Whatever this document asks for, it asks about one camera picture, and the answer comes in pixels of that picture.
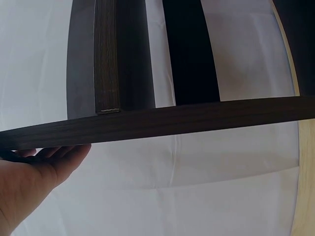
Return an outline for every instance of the dark wooden board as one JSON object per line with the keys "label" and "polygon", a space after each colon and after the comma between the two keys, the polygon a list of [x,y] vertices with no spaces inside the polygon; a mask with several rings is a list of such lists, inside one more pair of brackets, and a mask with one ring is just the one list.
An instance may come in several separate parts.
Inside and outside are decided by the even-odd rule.
{"label": "dark wooden board", "polygon": [[67,52],[68,119],[95,116],[93,28],[95,0],[73,0]]}
{"label": "dark wooden board", "polygon": [[177,105],[218,102],[219,87],[200,0],[163,0]]}
{"label": "dark wooden board", "polygon": [[96,113],[119,110],[116,0],[96,0],[94,16],[94,92]]}
{"label": "dark wooden board", "polygon": [[96,0],[96,113],[155,107],[145,0]]}
{"label": "dark wooden board", "polygon": [[315,97],[285,97],[122,112],[0,132],[0,147],[57,147],[286,122],[315,118],[314,107]]}
{"label": "dark wooden board", "polygon": [[273,0],[289,43],[300,94],[315,95],[315,3]]}

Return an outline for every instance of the finger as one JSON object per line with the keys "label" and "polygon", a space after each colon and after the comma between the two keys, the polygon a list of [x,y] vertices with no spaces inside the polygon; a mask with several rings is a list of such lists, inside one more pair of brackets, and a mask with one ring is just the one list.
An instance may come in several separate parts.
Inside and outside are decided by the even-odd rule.
{"label": "finger", "polygon": [[55,152],[57,152],[60,149],[60,147],[49,147],[49,148],[43,148],[41,151],[38,152],[36,157],[38,158],[49,158],[51,157]]}
{"label": "finger", "polygon": [[50,158],[52,159],[52,161],[54,161],[55,159],[63,158],[63,156],[70,152],[72,149],[74,149],[74,147],[75,146],[61,147]]}
{"label": "finger", "polygon": [[91,144],[75,146],[63,158],[56,159],[51,163],[57,174],[57,186],[64,182],[80,166],[90,149]]}
{"label": "finger", "polygon": [[33,156],[36,153],[36,149],[18,150],[18,151],[15,151],[15,153],[21,157],[28,157],[28,156]]}

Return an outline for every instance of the light wood surface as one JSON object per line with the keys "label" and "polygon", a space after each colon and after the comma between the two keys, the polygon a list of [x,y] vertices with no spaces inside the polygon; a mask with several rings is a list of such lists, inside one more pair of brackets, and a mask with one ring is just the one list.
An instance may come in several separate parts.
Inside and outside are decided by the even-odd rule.
{"label": "light wood surface", "polygon": [[[299,96],[299,85],[289,43],[277,13],[271,2],[287,52],[295,95]],[[291,236],[315,235],[315,119],[299,121],[300,170],[298,192]]]}

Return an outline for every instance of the hand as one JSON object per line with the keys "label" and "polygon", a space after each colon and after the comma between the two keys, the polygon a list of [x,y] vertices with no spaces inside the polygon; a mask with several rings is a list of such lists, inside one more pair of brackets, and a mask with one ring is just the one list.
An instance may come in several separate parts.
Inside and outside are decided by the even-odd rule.
{"label": "hand", "polygon": [[[79,167],[90,149],[91,145],[45,148],[36,156],[51,158],[51,161],[34,165],[0,161],[0,235],[10,235]],[[36,150],[17,153],[28,157]]]}

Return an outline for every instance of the white fabric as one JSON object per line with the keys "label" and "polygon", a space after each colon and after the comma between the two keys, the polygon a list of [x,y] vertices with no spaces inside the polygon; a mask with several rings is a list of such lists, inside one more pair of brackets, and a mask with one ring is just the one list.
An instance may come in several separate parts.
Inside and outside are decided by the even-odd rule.
{"label": "white fabric", "polygon": [[[174,105],[162,0],[146,0],[157,106]],[[222,100],[290,96],[268,0],[203,0]],[[0,130],[66,119],[71,0],[0,0]],[[95,144],[14,236],[288,236],[296,122]]]}

